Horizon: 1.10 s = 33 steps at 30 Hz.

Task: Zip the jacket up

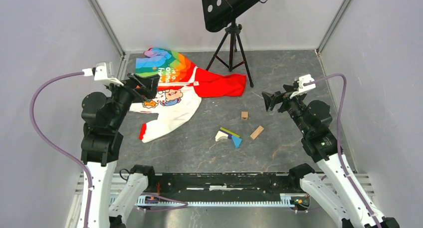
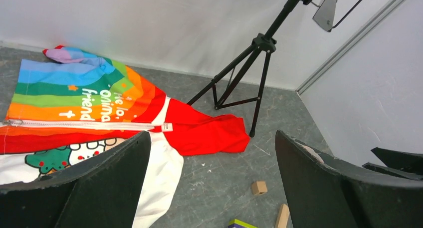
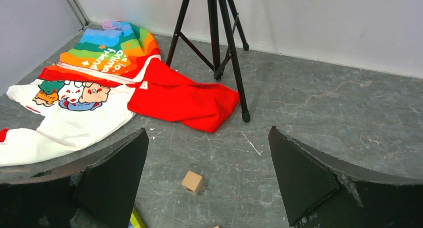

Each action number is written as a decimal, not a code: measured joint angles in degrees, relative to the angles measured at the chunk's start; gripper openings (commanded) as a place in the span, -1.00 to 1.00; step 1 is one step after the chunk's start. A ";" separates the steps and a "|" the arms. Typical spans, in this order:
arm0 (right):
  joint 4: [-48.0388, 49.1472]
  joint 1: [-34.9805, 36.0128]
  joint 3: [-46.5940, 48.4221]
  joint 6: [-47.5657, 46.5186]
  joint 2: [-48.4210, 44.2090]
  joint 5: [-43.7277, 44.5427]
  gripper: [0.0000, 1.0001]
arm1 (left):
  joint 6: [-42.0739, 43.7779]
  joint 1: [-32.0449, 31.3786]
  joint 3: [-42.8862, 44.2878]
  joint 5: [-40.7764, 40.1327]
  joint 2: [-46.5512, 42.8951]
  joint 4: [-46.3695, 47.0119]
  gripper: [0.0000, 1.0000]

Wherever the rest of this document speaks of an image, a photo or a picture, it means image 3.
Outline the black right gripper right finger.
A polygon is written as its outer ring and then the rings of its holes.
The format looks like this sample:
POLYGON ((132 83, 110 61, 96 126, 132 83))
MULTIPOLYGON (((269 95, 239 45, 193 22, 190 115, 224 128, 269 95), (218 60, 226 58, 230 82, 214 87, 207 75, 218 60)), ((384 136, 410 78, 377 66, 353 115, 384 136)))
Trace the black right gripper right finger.
POLYGON ((366 169, 272 127, 271 157, 293 228, 420 228, 423 182, 366 169))

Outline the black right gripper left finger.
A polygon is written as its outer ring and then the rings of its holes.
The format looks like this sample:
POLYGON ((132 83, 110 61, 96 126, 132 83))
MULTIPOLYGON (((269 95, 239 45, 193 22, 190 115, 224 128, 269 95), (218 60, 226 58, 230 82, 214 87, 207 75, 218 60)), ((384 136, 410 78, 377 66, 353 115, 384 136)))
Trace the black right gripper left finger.
POLYGON ((147 156, 141 128, 113 145, 28 178, 0 183, 3 228, 126 228, 147 156))

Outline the rainbow cartoon zip jacket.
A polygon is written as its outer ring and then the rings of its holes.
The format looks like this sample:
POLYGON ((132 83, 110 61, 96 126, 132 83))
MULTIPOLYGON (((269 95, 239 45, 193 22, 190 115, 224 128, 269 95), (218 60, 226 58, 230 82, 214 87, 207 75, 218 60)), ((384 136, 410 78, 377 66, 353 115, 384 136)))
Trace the rainbow cartoon zip jacket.
POLYGON ((3 129, 1 166, 47 161, 85 149, 136 114, 213 133, 233 113, 239 94, 218 83, 197 83, 169 68, 144 28, 107 21, 33 82, 6 92, 43 116, 34 130, 3 129))

